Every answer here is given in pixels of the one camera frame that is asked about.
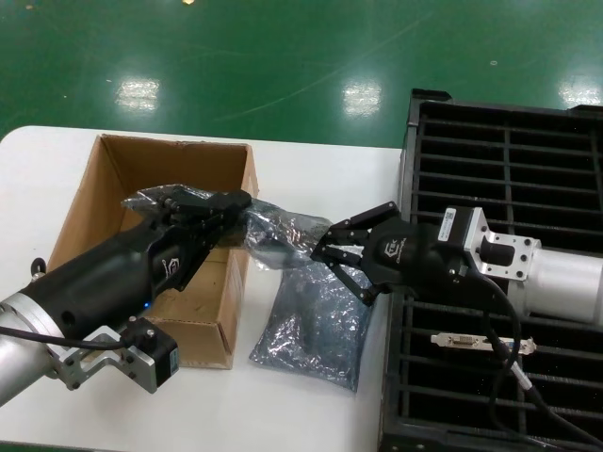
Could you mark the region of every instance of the black plastic tray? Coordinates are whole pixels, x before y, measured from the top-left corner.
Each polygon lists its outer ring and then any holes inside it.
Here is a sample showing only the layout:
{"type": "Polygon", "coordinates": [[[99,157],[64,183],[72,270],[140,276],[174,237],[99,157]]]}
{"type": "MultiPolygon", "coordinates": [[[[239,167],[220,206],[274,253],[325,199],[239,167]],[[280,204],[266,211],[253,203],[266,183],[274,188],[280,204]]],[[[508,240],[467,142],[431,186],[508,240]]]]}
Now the black plastic tray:
{"type": "MultiPolygon", "coordinates": [[[[449,205],[480,206],[494,231],[603,253],[603,109],[480,105],[415,89],[407,125],[405,219],[438,224],[449,205]]],[[[494,356],[430,343],[439,331],[481,334],[479,312],[394,297],[389,318],[381,451],[534,449],[511,443],[490,423],[494,356]]],[[[505,317],[494,327],[511,335],[505,317]]],[[[545,401],[603,436],[603,329],[528,317],[523,335],[538,350],[520,363],[545,401]]],[[[545,419],[511,377],[497,406],[500,419],[522,433],[595,450],[545,419]]]]}

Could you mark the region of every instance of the open cardboard box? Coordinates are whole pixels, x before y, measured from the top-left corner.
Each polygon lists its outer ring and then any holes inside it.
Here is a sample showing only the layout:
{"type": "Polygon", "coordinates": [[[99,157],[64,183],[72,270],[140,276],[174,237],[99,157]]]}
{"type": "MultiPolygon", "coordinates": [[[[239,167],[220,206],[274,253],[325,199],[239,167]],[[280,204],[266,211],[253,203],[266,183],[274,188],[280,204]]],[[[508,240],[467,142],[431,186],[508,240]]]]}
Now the open cardboard box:
{"type": "MultiPolygon", "coordinates": [[[[121,202],[142,188],[167,184],[210,191],[242,188],[255,197],[252,149],[243,144],[98,137],[49,269],[136,226],[141,217],[121,202]]],[[[213,250],[184,292],[161,294],[145,312],[176,340],[181,365],[232,367],[248,261],[243,250],[213,250]]]]}

